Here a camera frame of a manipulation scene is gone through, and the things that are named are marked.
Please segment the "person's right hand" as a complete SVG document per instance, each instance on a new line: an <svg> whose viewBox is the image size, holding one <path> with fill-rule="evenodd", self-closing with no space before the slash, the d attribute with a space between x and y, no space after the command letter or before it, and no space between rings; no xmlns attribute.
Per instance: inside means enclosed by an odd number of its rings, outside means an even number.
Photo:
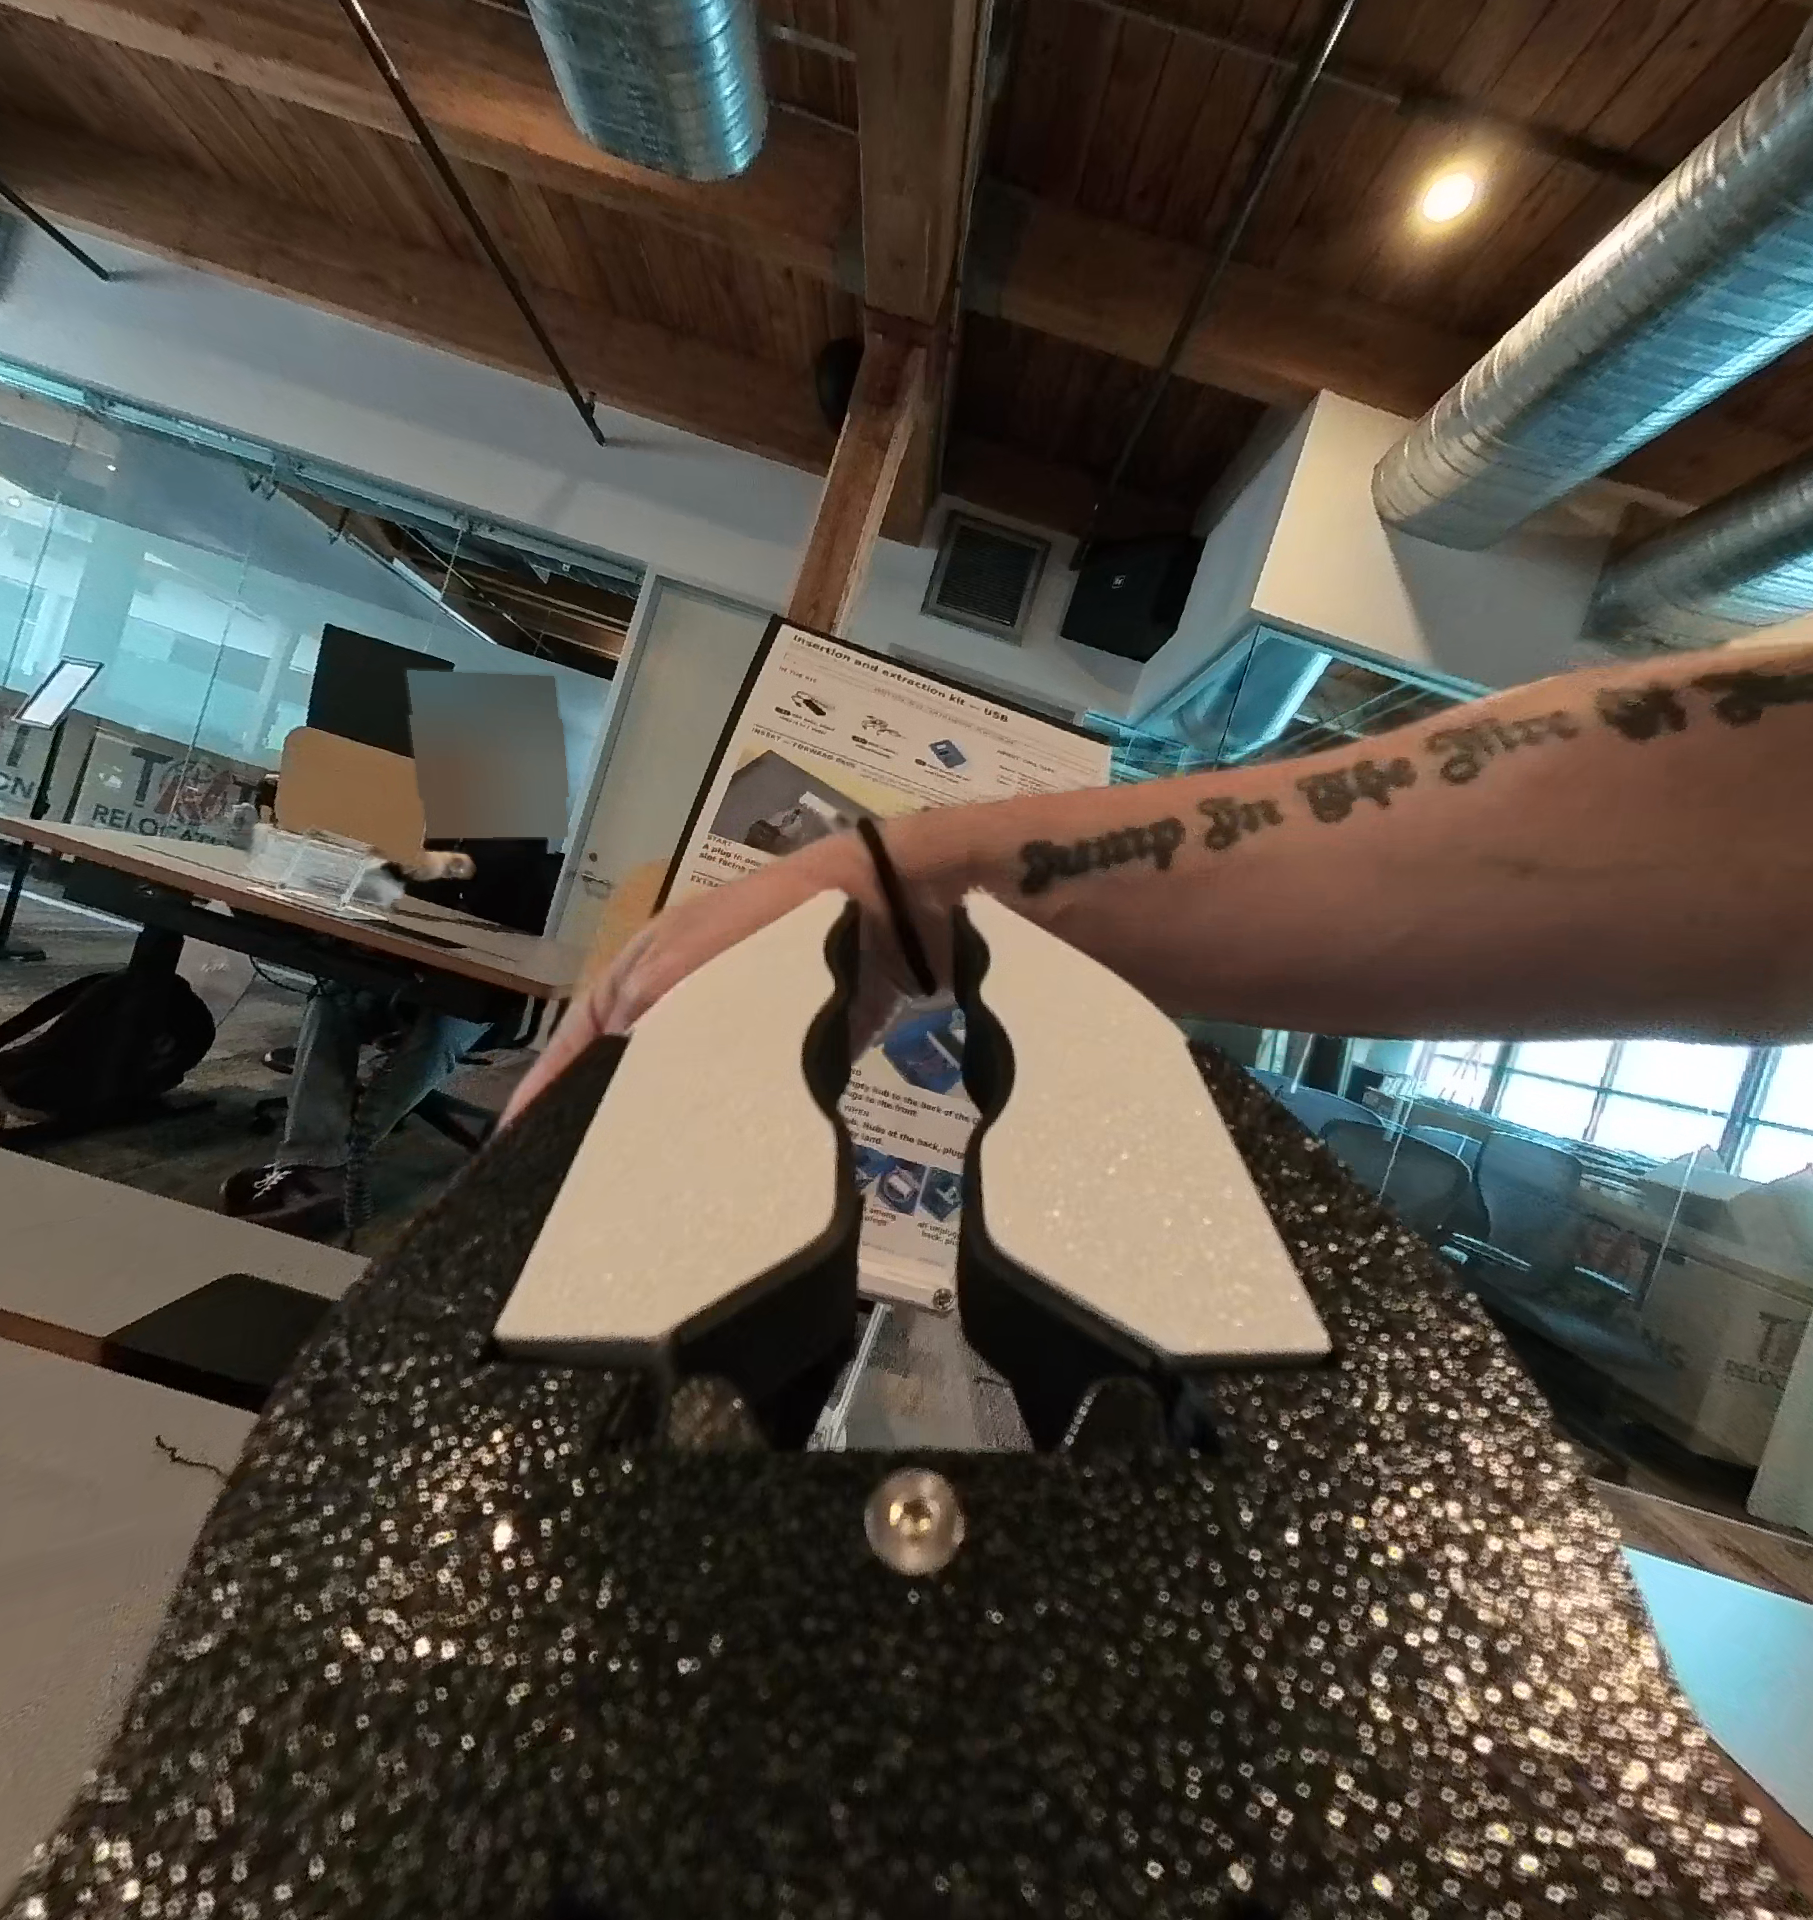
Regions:
<svg viewBox="0 0 1813 1920"><path fill-rule="evenodd" d="M842 893L860 912L850 1032L858 1042L877 1038L904 1010L910 983L871 850L857 833L838 833L721 889L679 899L647 919L612 959L588 966L564 1017L510 1096L497 1127L505 1130L525 1118L594 1042L628 1034L649 1007L705 963L821 893Z"/></svg>

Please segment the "black monitor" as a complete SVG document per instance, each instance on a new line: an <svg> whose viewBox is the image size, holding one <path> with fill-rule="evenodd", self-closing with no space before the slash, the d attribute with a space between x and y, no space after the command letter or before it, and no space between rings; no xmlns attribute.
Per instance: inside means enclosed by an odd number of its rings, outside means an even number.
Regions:
<svg viewBox="0 0 1813 1920"><path fill-rule="evenodd" d="M454 670L442 657L328 622L318 643L306 726L414 759L412 676Z"/></svg>

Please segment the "black wall speaker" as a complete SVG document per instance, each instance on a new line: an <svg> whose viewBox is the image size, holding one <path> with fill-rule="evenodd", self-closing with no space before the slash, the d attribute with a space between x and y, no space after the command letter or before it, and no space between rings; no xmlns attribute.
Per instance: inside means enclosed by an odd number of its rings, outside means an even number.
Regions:
<svg viewBox="0 0 1813 1920"><path fill-rule="evenodd" d="M1190 532L1089 544L1059 636L1118 660L1153 660L1179 632L1202 553Z"/></svg>

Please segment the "metal wall vent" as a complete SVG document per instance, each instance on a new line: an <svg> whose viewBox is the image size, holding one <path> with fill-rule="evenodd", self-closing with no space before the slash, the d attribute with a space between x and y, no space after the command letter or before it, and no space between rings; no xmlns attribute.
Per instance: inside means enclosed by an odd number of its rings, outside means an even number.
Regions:
<svg viewBox="0 0 1813 1920"><path fill-rule="evenodd" d="M944 624L1017 643L1056 544L1011 524L946 514L921 613Z"/></svg>

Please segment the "black flat pad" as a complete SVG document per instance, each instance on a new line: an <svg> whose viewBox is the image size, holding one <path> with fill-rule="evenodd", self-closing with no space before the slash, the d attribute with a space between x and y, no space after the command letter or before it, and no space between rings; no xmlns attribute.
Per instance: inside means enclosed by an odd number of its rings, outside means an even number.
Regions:
<svg viewBox="0 0 1813 1920"><path fill-rule="evenodd" d="M260 1414L340 1296L227 1273L101 1338L106 1370Z"/></svg>

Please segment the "wooden board acrylic stand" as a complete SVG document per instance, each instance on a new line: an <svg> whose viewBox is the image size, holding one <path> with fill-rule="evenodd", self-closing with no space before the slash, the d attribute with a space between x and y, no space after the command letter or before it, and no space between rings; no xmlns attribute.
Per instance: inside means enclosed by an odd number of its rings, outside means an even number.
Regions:
<svg viewBox="0 0 1813 1920"><path fill-rule="evenodd" d="M284 832L360 842L412 867L424 853L414 756L301 726L281 753L274 822Z"/></svg>

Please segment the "black backpack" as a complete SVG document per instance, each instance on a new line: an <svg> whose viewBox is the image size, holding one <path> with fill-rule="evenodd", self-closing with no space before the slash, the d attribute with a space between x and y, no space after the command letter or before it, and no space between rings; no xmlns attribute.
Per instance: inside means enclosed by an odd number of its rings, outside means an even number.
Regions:
<svg viewBox="0 0 1813 1920"><path fill-rule="evenodd" d="M216 1036L211 1007L172 971L82 976L0 1021L0 1109L57 1124L147 1111Z"/></svg>

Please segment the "clear plastic tray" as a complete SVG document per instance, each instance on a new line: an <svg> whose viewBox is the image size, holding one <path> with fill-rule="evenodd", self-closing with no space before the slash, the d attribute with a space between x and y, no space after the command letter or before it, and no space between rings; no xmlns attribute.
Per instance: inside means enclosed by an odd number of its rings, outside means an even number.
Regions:
<svg viewBox="0 0 1813 1920"><path fill-rule="evenodd" d="M255 823L246 842L246 879L338 912L350 904L381 865L381 856L360 842L320 832L292 832L274 823Z"/></svg>

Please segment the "floor sign stand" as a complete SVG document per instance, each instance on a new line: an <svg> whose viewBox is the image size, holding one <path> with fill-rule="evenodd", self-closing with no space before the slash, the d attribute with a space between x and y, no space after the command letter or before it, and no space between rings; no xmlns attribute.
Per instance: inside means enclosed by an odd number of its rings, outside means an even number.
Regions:
<svg viewBox="0 0 1813 1920"><path fill-rule="evenodd" d="M47 737L47 751L39 765L38 784L31 795L28 822L49 818L55 786L57 763L62 751L62 737L69 717L79 698L92 687L102 672L102 662L73 657L60 658L50 676L31 691L30 700L16 714L16 726ZM45 963L47 953L14 938L14 921L26 893L31 865L31 842L16 840L5 904L0 909L0 963Z"/></svg>

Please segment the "grid window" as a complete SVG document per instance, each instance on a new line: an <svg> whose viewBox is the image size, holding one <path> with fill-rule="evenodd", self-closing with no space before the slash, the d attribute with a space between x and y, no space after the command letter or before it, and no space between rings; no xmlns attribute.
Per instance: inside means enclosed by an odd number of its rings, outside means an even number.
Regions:
<svg viewBox="0 0 1813 1920"><path fill-rule="evenodd" d="M1813 1174L1813 1042L1430 1040L1390 1088L1614 1160Z"/></svg>

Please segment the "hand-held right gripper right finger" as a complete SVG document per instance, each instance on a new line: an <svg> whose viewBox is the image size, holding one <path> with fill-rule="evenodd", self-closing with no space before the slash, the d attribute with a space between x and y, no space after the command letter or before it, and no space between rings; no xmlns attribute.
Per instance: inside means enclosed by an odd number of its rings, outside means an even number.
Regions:
<svg viewBox="0 0 1813 1920"><path fill-rule="evenodd" d="M1037 1452L1098 1390L1202 1427L1202 1385L1334 1342L1179 1026L991 894L953 916L966 1016L959 1309Z"/></svg>

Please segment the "wooden desk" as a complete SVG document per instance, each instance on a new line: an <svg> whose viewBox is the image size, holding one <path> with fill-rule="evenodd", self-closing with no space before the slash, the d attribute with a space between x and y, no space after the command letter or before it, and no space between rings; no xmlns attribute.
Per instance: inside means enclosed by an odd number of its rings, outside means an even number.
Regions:
<svg viewBox="0 0 1813 1920"><path fill-rule="evenodd" d="M556 938L406 896L367 914L269 889L237 848L0 818L0 837L55 855L71 903L140 927L136 963L165 938L201 940L322 983L493 1024L562 1004L580 958Z"/></svg>

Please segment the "white door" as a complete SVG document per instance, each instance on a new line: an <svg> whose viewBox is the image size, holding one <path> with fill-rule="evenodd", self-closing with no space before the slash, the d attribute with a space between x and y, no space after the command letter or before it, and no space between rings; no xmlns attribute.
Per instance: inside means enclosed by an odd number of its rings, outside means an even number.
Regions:
<svg viewBox="0 0 1813 1920"><path fill-rule="evenodd" d="M568 842L557 938L586 950L606 900L683 840L773 613L653 572L612 679Z"/></svg>

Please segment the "wooden post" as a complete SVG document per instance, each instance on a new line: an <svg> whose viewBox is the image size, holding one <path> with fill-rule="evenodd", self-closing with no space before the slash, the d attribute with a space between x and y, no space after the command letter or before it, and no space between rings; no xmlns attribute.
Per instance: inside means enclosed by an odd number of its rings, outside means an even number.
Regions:
<svg viewBox="0 0 1813 1920"><path fill-rule="evenodd" d="M921 439L928 339L915 324L869 331L824 495L789 587L789 624L839 636L866 596L895 494Z"/></svg>

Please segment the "black wrist band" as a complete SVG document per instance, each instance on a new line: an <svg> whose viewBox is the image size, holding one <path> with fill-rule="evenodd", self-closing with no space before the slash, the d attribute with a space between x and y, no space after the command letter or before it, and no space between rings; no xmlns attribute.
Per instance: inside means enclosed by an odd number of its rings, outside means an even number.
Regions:
<svg viewBox="0 0 1813 1920"><path fill-rule="evenodd" d="M934 1001L943 994L943 983L934 969L925 940L921 938L914 900L904 889L901 871L895 865L895 856L885 845L884 832L873 820L868 818L857 820L855 832L871 859L876 884L879 896L885 903L887 921L895 929L895 945L899 948L901 963L914 983L914 994L919 1001Z"/></svg>

